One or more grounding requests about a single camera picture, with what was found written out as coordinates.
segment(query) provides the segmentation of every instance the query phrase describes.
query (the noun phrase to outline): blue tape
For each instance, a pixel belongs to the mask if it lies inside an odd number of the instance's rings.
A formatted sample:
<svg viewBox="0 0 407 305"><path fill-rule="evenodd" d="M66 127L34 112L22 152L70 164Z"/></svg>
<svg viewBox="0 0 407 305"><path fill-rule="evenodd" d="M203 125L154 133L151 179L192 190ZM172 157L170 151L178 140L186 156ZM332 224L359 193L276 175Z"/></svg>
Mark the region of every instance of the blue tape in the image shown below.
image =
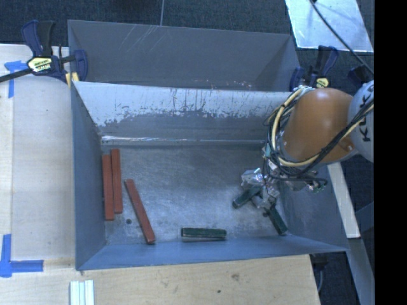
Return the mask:
<svg viewBox="0 0 407 305"><path fill-rule="evenodd" d="M11 261L11 234L3 235L0 277L10 278L13 273L43 272L44 260Z"/></svg>
<svg viewBox="0 0 407 305"><path fill-rule="evenodd" d="M27 64L21 61L6 62L4 66L7 68L7 70L10 71L10 73L19 70L25 70L28 68ZM8 98L12 98L13 96L14 96L14 79L11 79L8 84Z"/></svg>

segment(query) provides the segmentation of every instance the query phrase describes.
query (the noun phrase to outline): clamp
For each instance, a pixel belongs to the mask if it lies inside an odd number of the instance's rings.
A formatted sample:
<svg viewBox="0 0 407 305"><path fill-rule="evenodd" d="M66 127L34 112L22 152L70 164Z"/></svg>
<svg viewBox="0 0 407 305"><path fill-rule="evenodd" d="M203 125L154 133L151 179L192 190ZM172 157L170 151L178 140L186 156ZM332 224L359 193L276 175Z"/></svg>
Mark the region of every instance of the clamp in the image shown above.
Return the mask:
<svg viewBox="0 0 407 305"><path fill-rule="evenodd" d="M335 66L338 57L339 52L333 46L318 46L318 57L315 67L310 66L306 75L304 75L304 68L295 68L290 80L290 91L299 85L307 85L313 88L328 87L329 81L327 75Z"/></svg>
<svg viewBox="0 0 407 305"><path fill-rule="evenodd" d="M26 74L33 74L35 76L57 78L69 84L70 75L64 69L64 64L73 61L76 63L78 79L85 80L88 74L88 59L84 50L74 50L72 55L62 57L62 47L60 46L59 57L53 55L50 38L54 25L55 22L53 21L39 22L38 20L31 20L22 27L22 37L25 45L32 51L32 58L26 62L26 69L1 76L0 83Z"/></svg>

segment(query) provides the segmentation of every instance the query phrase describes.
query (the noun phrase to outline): red wooden block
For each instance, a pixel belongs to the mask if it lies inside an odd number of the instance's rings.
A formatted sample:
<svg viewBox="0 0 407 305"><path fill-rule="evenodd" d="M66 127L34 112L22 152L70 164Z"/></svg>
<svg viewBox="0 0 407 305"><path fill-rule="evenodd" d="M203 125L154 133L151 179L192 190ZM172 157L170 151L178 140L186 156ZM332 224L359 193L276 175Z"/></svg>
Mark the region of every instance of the red wooden block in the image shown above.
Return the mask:
<svg viewBox="0 0 407 305"><path fill-rule="evenodd" d="M114 213L121 214L123 212L123 197L121 191L120 150L112 149L110 155L112 158Z"/></svg>
<svg viewBox="0 0 407 305"><path fill-rule="evenodd" d="M140 194L135 188L134 181L132 179L126 179L125 186L127 193L130 196L130 201L132 202L133 209L139 221L142 233L146 239L146 243L153 244L155 242L155 234L147 217L144 205L141 202Z"/></svg>
<svg viewBox="0 0 407 305"><path fill-rule="evenodd" d="M112 162L108 154L102 155L104 218L114 220Z"/></svg>

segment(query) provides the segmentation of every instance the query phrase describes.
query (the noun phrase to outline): gray floor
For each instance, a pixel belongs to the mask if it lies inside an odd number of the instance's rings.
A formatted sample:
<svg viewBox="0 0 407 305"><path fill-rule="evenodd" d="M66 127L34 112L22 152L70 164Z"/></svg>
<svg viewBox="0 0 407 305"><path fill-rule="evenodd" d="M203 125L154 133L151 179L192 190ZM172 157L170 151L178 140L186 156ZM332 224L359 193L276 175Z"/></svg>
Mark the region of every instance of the gray floor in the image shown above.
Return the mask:
<svg viewBox="0 0 407 305"><path fill-rule="evenodd" d="M374 46L375 0L357 0L357 3ZM284 0L0 0L0 10L0 43L22 43L21 26L32 19L56 21L52 45L62 46L68 43L68 19L292 34ZM304 68L314 65L315 50L298 48L297 54ZM362 53L361 58L373 66L372 54ZM341 51L329 75L331 86L354 94L358 87L350 83L347 74L358 65L349 52ZM355 156L344 161L342 167L358 211L374 199L374 166ZM373 269L374 237L374 228L363 234ZM328 255L321 303L359 303L345 253Z"/></svg>

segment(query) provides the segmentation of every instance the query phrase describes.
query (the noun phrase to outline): black cable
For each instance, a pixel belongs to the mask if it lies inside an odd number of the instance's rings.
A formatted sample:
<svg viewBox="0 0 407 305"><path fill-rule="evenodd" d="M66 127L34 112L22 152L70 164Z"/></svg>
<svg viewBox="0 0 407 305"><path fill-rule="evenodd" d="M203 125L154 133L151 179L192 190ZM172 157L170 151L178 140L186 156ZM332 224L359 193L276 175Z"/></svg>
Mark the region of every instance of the black cable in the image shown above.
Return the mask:
<svg viewBox="0 0 407 305"><path fill-rule="evenodd" d="M291 110L291 104L296 103L298 100L298 98L294 99L293 101L291 101L291 103L287 106L284 107L284 112L282 113L281 117L283 117L283 115ZM283 166L280 164L279 158L283 159L285 161L291 161L290 159L287 159L283 156L280 156L280 153L278 150L275 150L272 146L271 143L271 130L272 130L272 126L274 124L275 121L275 117L277 116L277 112L280 108L277 108L272 115L269 117L269 122L268 122L268 126L269 126L269 130L267 131L267 139L266 139L266 148L270 148L270 156L267 156L268 159L270 159L272 161L273 164L275 164L280 171L287 175L288 177L293 177L293 178L301 178L304 180L309 180L309 177L304 177L303 175L308 173L309 171L311 171L315 166L317 166L325 157L326 155L328 155L332 149L339 143L339 141L344 138L345 134L348 133L348 131L360 120L362 120L362 118L366 117L370 112L372 112L373 109L371 109L370 111L368 111L368 109L373 105L374 101L373 99L370 100L369 102L367 102L363 108L359 109L358 113L353 117L353 119L348 123L348 125L342 129L339 133L337 133L337 135L327 144L327 146L325 146L324 148L321 149L320 153L318 154L318 157L316 157L308 166L306 166L305 168L303 168L302 170L298 169L297 167L291 167L291 166Z"/></svg>
<svg viewBox="0 0 407 305"><path fill-rule="evenodd" d="M337 39L340 40L340 42L353 54L353 56L362 64L366 67L366 69L374 76L373 70L367 65L365 61L363 61L359 55L356 54L356 52L342 39L342 37L330 26L327 22L327 20L322 16L321 12L318 10L316 7L315 3L312 0L309 0L310 4L314 8L314 10L317 12L318 16L320 16L321 20L325 23L326 27L329 28L329 30L336 36Z"/></svg>

